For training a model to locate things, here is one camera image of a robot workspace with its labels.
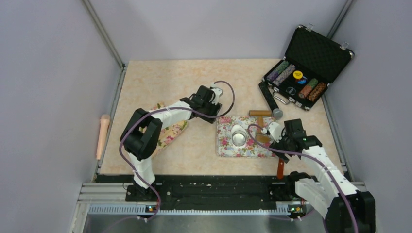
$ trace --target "metal latch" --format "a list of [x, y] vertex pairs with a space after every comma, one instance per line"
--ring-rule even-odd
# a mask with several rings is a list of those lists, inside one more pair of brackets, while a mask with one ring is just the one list
[[341, 48], [342, 50], [346, 50], [347, 47], [349, 47], [349, 43], [347, 43], [346, 41], [343, 42], [343, 43], [341, 44], [341, 46], [340, 46], [340, 48]]
[[309, 24], [308, 26], [306, 26], [306, 30], [308, 30], [309, 32], [312, 31], [314, 25], [313, 24]]

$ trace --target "poker chip case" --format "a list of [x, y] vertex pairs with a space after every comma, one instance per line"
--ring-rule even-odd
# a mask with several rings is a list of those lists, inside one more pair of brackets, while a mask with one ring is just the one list
[[[274, 90], [275, 98], [308, 111], [354, 57], [347, 45], [320, 35], [312, 30], [312, 26], [299, 25], [285, 57], [262, 80]], [[276, 93], [287, 98], [288, 102]]]

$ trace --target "light gray wall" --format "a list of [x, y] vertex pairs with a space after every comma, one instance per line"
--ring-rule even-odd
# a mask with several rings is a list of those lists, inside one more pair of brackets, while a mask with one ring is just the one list
[[91, 0], [124, 62], [279, 58], [298, 24], [326, 35], [345, 0]]
[[0, 232], [68, 232], [119, 68], [79, 0], [0, 3]]
[[411, 232], [411, 9], [410, 0], [357, 1], [334, 37], [355, 59], [327, 91], [353, 175], [387, 232]]

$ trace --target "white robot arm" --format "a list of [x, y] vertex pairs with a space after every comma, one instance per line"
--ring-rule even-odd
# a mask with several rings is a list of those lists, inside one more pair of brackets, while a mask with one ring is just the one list
[[[135, 166], [139, 175], [147, 183], [152, 184], [155, 181], [151, 155], [157, 146], [160, 131], [179, 121], [190, 120], [194, 117], [200, 117], [203, 120], [213, 123], [216, 120], [215, 118], [203, 117], [188, 109], [196, 110], [197, 112], [208, 116], [217, 116], [222, 106], [219, 103], [219, 97], [222, 94], [223, 91], [212, 83], [210, 88], [200, 86], [197, 93], [191, 95], [190, 98], [182, 98], [180, 101], [165, 108], [161, 108], [160, 110], [146, 112], [143, 109], [137, 109], [134, 112], [120, 138], [121, 140], [140, 118], [149, 112], [156, 111], [156, 113], [153, 113], [147, 119], [142, 121], [124, 142], [124, 148], [129, 154], [130, 161]], [[144, 127], [146, 127], [146, 131], [144, 133], [140, 132], [139, 128]], [[148, 188], [148, 185], [139, 179], [136, 174], [134, 175], [134, 181], [138, 186], [144, 189]]]
[[[288, 120], [284, 124], [284, 129], [276, 122], [268, 126], [266, 132], [274, 139], [269, 148], [301, 153], [301, 160], [313, 170], [316, 179], [306, 173], [296, 176], [298, 178], [292, 180], [293, 194], [307, 200], [322, 215], [329, 232], [352, 232], [351, 218], [342, 199], [344, 195], [356, 217], [359, 232], [375, 232], [375, 199], [372, 194], [361, 192], [347, 180], [332, 163], [322, 143], [315, 136], [306, 136], [300, 119]], [[289, 161], [284, 153], [274, 153], [286, 163]]]

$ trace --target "wooden handle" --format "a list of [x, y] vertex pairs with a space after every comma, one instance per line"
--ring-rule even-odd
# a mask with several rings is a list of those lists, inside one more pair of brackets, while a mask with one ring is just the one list
[[271, 117], [272, 112], [269, 110], [249, 110], [250, 117]]
[[106, 142], [107, 136], [107, 129], [109, 128], [110, 124], [110, 116], [107, 114], [103, 114], [102, 118], [100, 118], [100, 133], [99, 133], [99, 140], [97, 142], [97, 152], [96, 152], [96, 159], [100, 160], [103, 154], [103, 147], [104, 143]]
[[283, 166], [285, 165], [285, 162], [281, 159], [279, 159], [279, 163], [277, 163], [277, 177], [279, 179], [283, 178]]
[[[256, 123], [257, 123], [258, 126], [260, 126], [262, 128], [265, 126], [265, 123], [263, 122], [263, 117], [261, 117], [261, 116], [259, 116], [257, 118]], [[262, 133], [262, 130], [260, 128], [258, 128], [257, 133]]]
[[261, 142], [261, 143], [267, 143], [270, 142], [271, 139], [268, 135], [257, 133], [255, 136], [256, 141]]

